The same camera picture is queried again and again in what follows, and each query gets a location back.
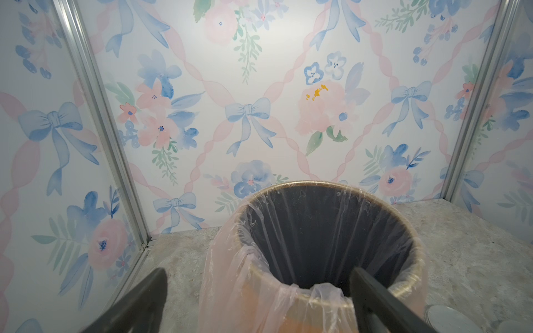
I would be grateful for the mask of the grey metal jar lid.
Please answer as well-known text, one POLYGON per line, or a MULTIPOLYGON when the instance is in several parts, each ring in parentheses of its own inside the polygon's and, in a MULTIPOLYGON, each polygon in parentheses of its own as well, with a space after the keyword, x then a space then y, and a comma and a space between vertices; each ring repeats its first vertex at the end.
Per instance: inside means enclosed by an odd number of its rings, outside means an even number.
POLYGON ((467 316, 445 305, 429 306, 425 320, 438 333, 483 333, 467 316))

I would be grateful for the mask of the translucent plastic jar lid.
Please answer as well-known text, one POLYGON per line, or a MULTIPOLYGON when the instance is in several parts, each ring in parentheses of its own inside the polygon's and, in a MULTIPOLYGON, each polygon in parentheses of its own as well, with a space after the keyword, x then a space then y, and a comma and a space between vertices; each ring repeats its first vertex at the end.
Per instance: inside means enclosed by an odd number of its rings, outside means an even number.
POLYGON ((496 333, 533 333, 533 325, 518 321, 503 321, 496 329, 496 333))

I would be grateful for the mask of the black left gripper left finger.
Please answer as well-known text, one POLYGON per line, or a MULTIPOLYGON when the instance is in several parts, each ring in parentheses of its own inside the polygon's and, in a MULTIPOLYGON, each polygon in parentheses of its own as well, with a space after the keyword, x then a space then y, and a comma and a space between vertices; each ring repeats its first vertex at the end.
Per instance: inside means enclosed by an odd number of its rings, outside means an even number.
POLYGON ((165 269, 154 269, 83 331, 158 333, 167 294, 165 269))

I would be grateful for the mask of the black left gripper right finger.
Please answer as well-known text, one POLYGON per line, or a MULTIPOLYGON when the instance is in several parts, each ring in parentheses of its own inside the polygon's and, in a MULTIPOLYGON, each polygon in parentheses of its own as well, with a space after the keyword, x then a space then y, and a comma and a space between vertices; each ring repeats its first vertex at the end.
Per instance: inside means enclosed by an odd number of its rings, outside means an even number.
POLYGON ((435 331, 360 267, 351 273, 351 298, 359 332, 435 331))

